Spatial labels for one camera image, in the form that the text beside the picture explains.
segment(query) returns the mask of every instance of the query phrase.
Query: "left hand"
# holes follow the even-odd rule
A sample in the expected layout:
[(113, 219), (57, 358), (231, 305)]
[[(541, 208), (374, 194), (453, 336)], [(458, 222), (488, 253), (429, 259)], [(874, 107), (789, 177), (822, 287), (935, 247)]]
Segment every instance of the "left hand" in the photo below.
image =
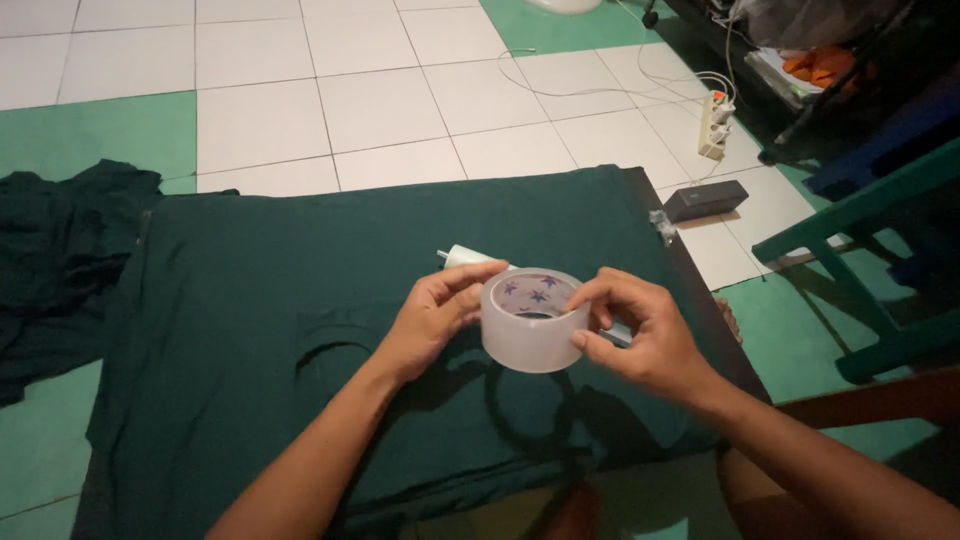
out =
[(480, 319), (483, 283), (507, 261), (462, 264), (420, 278), (368, 363), (401, 384), (419, 377), (464, 325)]

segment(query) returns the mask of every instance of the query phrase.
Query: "white floor tile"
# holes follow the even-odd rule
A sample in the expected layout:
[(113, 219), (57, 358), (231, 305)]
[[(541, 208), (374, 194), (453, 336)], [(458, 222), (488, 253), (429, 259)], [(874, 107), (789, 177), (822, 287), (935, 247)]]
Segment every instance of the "white floor tile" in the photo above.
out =
[(438, 8), (470, 8), (479, 0), (396, 0), (398, 10), (436, 10)]
[(447, 136), (420, 68), (323, 77), (334, 154)]
[(756, 160), (760, 147), (735, 118), (730, 120), (732, 131), (727, 137), (727, 149), (719, 162), (698, 154), (697, 137), (700, 134), (702, 111), (703, 105), (700, 102), (683, 101), (644, 107), (640, 112), (663, 139), (691, 180), (762, 166)]
[[(660, 201), (665, 203), (680, 187), (686, 186), (674, 185), (658, 189)], [(736, 241), (720, 216), (692, 219), (676, 225), (680, 238), (684, 240), (684, 246), (708, 289), (716, 290), (760, 276), (753, 260)]]
[(0, 110), (57, 103), (69, 34), (0, 39)]
[(300, 0), (300, 5), (303, 6), (305, 17), (396, 11), (394, 0)]
[(344, 191), (467, 179), (449, 137), (337, 154), (333, 158)]
[(340, 187), (337, 185), (333, 158), (324, 156), (202, 174), (197, 177), (198, 193), (224, 189), (237, 189), (241, 195), (298, 197), (335, 193)]
[[(634, 100), (638, 107), (687, 99), (701, 99), (707, 96), (708, 88), (696, 79), (677, 81), (669, 83), (665, 87), (658, 87), (665, 81), (648, 79), (636, 67), (636, 52), (639, 49), (639, 45), (630, 45), (596, 50), (621, 86), (629, 90), (644, 92), (643, 95), (630, 94), (630, 98)], [(687, 67), (684, 61), (666, 43), (643, 45), (639, 62), (644, 72), (666, 79), (679, 79), (693, 75), (693, 70)]]
[(194, 0), (83, 0), (75, 32), (193, 24)]
[(453, 137), (467, 178), (560, 173), (577, 168), (549, 122)]
[(495, 59), (507, 46), (483, 8), (402, 12), (421, 65)]
[(73, 30), (80, 0), (0, 2), (0, 37), (65, 34)]
[[(516, 59), (516, 64), (529, 87), (542, 92), (568, 94), (596, 88), (620, 88), (613, 74), (593, 51), (521, 57)], [(552, 120), (635, 107), (623, 92), (564, 97), (538, 94), (537, 99)]]
[[(511, 77), (523, 75), (510, 58), (500, 62)], [(533, 92), (511, 83), (496, 60), (423, 68), (451, 135), (535, 124), (548, 120)]]
[(643, 167), (653, 187), (689, 182), (684, 169), (639, 110), (620, 110), (554, 122), (580, 167), (613, 163)]
[(299, 0), (197, 0), (197, 24), (297, 17)]
[(74, 34), (58, 103), (194, 89), (193, 25)]
[(313, 76), (299, 18), (197, 25), (197, 88)]
[(332, 13), (304, 20), (318, 77), (419, 65), (396, 11)]
[[(760, 264), (751, 251), (755, 244), (795, 225), (814, 214), (813, 207), (803, 195), (783, 176), (777, 167), (758, 167), (733, 174), (710, 178), (704, 184), (737, 180), (750, 195), (737, 209), (720, 217), (726, 222), (733, 236), (750, 254), (751, 260), (764, 274), (779, 268), (767, 268)], [(830, 242), (839, 245), (834, 237)], [(796, 252), (806, 253), (806, 249)]]
[(312, 79), (197, 92), (198, 173), (329, 153)]

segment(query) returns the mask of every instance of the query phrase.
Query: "fingernail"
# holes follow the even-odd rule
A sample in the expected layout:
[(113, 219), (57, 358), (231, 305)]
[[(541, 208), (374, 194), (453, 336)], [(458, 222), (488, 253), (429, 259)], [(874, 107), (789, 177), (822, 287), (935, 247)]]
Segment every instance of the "fingernail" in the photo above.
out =
[(584, 346), (587, 345), (587, 331), (577, 330), (570, 336), (570, 341), (577, 349), (583, 349)]

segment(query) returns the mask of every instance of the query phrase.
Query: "dark green fabric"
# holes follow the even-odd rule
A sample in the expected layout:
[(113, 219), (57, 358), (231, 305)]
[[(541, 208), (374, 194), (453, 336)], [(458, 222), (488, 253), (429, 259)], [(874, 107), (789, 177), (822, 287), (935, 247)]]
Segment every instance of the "dark green fabric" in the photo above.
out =
[[(660, 237), (613, 166), (164, 200), (108, 315), (113, 346), (87, 432), (97, 472), (88, 481), (108, 508), (102, 535), (201, 537), (370, 355), (413, 282), (438, 270), (435, 251), (454, 243), (584, 281), (615, 266), (667, 286), (691, 316)], [(505, 370), (471, 329), (396, 397), (330, 535), (716, 440), (587, 360), (549, 376)]]
[(106, 297), (163, 195), (160, 175), (102, 160), (72, 179), (0, 180), (0, 405), (99, 358)]

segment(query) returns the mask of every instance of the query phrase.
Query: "plastic bag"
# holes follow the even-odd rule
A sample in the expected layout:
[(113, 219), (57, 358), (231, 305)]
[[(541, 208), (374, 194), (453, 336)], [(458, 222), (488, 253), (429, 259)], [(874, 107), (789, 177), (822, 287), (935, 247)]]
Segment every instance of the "plastic bag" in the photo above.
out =
[(731, 20), (746, 20), (758, 47), (838, 45), (886, 19), (901, 0), (736, 0)]

